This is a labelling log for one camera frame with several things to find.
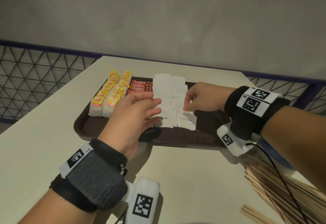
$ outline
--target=brown tray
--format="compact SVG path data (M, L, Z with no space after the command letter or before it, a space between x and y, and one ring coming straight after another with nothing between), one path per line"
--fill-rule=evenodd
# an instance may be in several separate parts
M133 77L139 81L153 81L151 78ZM188 89L195 83L186 82ZM74 123L75 132L84 137L98 137L108 122L106 118L92 118L88 116L89 105L85 107ZM197 116L196 130L184 128L149 128L139 137L140 142L153 142L157 145L181 146L218 146L225 147L217 136L216 130L223 124L230 122L230 118L224 111L195 111Z

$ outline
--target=gray wall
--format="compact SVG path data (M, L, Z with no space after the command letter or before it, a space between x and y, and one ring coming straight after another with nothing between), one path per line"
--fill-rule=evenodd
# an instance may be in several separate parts
M0 39L326 79L326 0L0 0Z

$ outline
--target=hand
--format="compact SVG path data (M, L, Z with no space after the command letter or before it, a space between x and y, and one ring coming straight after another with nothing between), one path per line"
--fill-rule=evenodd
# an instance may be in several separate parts
M198 82L185 95L184 111L224 111L226 100L235 89Z
M152 92L133 92L119 100L98 139L130 160L136 153L141 133L160 121L160 117L150 118L162 111L156 108L161 99L150 99L153 96Z

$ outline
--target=left hand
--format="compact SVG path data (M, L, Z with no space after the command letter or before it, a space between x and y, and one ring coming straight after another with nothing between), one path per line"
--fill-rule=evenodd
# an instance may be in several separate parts
M152 92L133 92L116 104L104 130L98 137L130 160L136 153L138 138L142 132L160 121L153 117L161 113L161 99L153 98Z

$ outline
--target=table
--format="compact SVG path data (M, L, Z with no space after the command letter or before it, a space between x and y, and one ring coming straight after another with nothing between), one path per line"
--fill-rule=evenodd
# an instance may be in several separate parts
M235 71L101 57L0 136L0 223L17 223L47 191L59 166L84 143L73 130L74 121L111 69L132 70L135 76L150 78L155 73L170 73L190 82L252 86L242 73ZM240 162L226 148L143 144L128 163L131 173L127 176L134 179L134 172L137 177L160 182L161 224L252 223L240 213L245 203L281 223L274 210L250 188ZM115 220L111 215L107 223Z

